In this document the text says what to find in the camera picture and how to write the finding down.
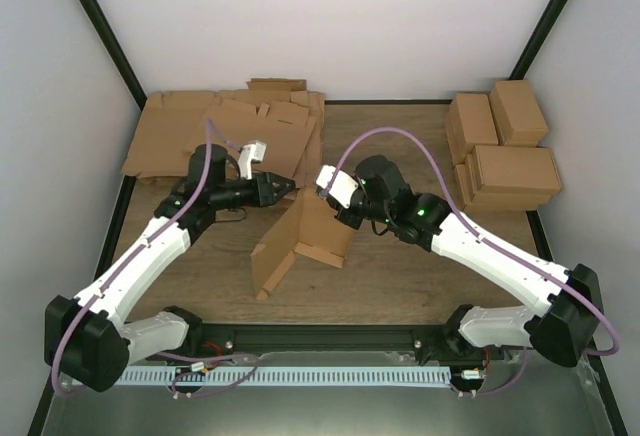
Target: metal floor panel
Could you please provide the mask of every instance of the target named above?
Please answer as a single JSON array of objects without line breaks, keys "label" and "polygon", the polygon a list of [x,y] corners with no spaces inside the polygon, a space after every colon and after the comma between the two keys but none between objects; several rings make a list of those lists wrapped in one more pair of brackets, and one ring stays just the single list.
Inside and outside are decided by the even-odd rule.
[{"label": "metal floor panel", "polygon": [[[318,365],[322,359],[304,358],[290,354],[280,364]],[[487,386],[503,384],[516,370],[517,365],[492,362]],[[176,401],[164,386],[120,386],[101,394],[54,398],[43,434],[609,436],[604,407],[589,378],[589,371],[561,368],[533,355],[518,384],[477,400],[459,400],[452,391],[437,388],[240,387]]]}]

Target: black cable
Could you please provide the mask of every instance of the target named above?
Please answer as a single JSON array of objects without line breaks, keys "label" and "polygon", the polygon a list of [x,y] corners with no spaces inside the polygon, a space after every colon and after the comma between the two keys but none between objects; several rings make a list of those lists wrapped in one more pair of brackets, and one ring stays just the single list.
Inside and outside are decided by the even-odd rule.
[{"label": "black cable", "polygon": [[384,228],[381,232],[378,232],[378,228],[374,220],[371,220],[371,229],[373,230],[373,234],[375,234],[376,236],[384,236],[389,232],[389,226]]},{"label": "black cable", "polygon": [[244,208],[228,209],[227,211],[229,211],[230,213],[239,213],[242,211],[242,217],[238,219],[227,219],[224,221],[216,221],[216,223],[239,223],[240,221],[244,221],[245,219],[247,219],[247,210]]},{"label": "black cable", "polygon": [[387,219],[389,220],[389,225],[397,228],[398,225],[396,224],[396,222],[393,220],[393,218],[391,217],[391,212],[389,211],[389,201],[388,200],[384,200],[382,202],[382,209],[384,209],[384,215],[387,217]]}]

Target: cardboard sheet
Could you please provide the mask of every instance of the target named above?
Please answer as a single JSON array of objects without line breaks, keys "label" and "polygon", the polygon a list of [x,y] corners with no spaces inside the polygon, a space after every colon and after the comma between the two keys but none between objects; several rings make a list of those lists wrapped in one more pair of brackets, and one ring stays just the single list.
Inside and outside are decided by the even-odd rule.
[{"label": "cardboard sheet", "polygon": [[213,91],[154,93],[147,99],[122,172],[128,176],[184,176],[182,147],[216,99]]},{"label": "cardboard sheet", "polygon": [[294,253],[341,268],[355,230],[338,222],[335,211],[310,187],[299,191],[285,214],[251,254],[256,298],[266,299],[295,260]]},{"label": "cardboard sheet", "polygon": [[268,91],[306,91],[306,79],[282,79],[282,78],[251,78],[247,81],[247,88]]},{"label": "cardboard sheet", "polygon": [[[307,116],[309,110],[288,102],[272,101],[266,117],[257,115],[257,108],[249,103],[223,99],[219,105],[211,105],[201,116],[183,149],[192,154],[206,140],[206,120],[211,118],[228,140],[243,145],[259,139],[267,143],[264,161],[254,165],[259,171],[272,171],[293,178],[296,167],[305,151],[316,118]],[[215,135],[214,142],[227,148],[237,158],[238,152]]]},{"label": "cardboard sheet", "polygon": [[[306,91],[302,79],[254,78],[248,85],[254,89],[152,94],[122,171],[139,178],[184,176],[190,154],[205,141],[205,115],[210,115],[233,142],[267,142],[266,161],[257,169],[292,178],[298,187],[315,186],[322,166],[324,95]],[[280,131],[276,125],[295,128]],[[212,140],[222,143],[215,134]]]}]

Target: black frame pole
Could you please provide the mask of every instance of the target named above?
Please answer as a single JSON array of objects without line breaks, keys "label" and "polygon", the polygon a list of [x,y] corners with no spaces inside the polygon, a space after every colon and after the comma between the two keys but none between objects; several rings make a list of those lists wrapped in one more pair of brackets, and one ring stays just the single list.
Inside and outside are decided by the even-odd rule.
[{"label": "black frame pole", "polygon": [[[111,56],[113,63],[116,65],[116,68],[120,72],[122,79],[129,88],[133,99],[136,101],[136,104],[140,109],[143,109],[145,102],[147,101],[147,95],[142,89],[137,76],[133,72],[133,68],[131,68],[129,60],[124,54],[124,51],[122,50],[122,47],[120,46],[115,33],[111,29],[109,21],[107,21],[102,8],[100,8],[98,1],[78,1],[80,1],[80,4],[87,13],[89,20],[93,24],[93,27],[98,33],[98,36],[102,40],[102,43],[109,53],[109,56]],[[111,223],[109,224],[109,230],[107,232],[105,244],[102,248],[102,253],[100,254],[100,259],[98,261],[96,278],[104,273],[107,269],[109,269],[109,266],[111,266],[111,263],[113,262],[116,245],[118,243],[118,238],[120,237],[120,232],[124,224],[124,217],[127,212],[127,207],[129,206],[129,201],[131,200],[131,195],[133,194],[135,183],[136,179],[130,176],[125,176],[122,182],[122,187],[120,188],[120,193],[118,194],[118,199],[116,200],[116,206],[111,218]]]},{"label": "black frame pole", "polygon": [[147,101],[147,95],[142,89],[142,86],[140,86],[140,82],[133,72],[133,69],[129,64],[129,60],[125,56],[124,51],[122,50],[122,47],[120,46],[120,43],[116,38],[116,35],[114,34],[111,26],[109,25],[109,22],[107,21],[107,18],[102,12],[102,8],[100,8],[100,5],[98,4],[98,1],[78,1],[80,1],[80,4],[91,20],[91,24],[93,24],[93,27],[95,28],[96,33],[98,33],[98,36],[100,36],[100,39],[102,40],[104,47],[108,51],[109,56],[111,56],[113,63],[116,65],[116,68],[118,68],[118,71],[120,72],[120,75],[122,76],[125,84],[129,88],[133,99],[135,99],[136,101],[136,104],[140,109],[144,108],[144,103]]},{"label": "black frame pole", "polygon": [[549,0],[509,79],[524,79],[567,1],[569,0]]}]

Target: stacked cardboard boxes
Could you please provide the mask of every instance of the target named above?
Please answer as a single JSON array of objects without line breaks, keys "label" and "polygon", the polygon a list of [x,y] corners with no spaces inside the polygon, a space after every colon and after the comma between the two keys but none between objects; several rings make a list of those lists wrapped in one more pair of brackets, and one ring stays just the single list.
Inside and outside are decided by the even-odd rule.
[{"label": "stacked cardboard boxes", "polygon": [[533,211],[562,189],[552,151],[537,147],[549,130],[533,90],[500,81],[485,99],[457,95],[445,122],[461,208]]}]

